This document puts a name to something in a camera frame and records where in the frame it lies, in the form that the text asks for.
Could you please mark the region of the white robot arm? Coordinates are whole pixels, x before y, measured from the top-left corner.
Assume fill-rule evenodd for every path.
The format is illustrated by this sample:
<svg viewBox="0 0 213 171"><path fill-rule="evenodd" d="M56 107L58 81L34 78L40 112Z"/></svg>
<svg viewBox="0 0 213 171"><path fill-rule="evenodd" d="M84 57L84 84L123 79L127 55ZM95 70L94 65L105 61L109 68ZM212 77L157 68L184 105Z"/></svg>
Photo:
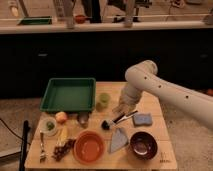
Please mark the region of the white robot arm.
<svg viewBox="0 0 213 171"><path fill-rule="evenodd" d="M126 84L121 90L118 110L133 110L146 91L187 112L213 130L213 97L167 82L157 77L157 65L145 60L125 72Z"/></svg>

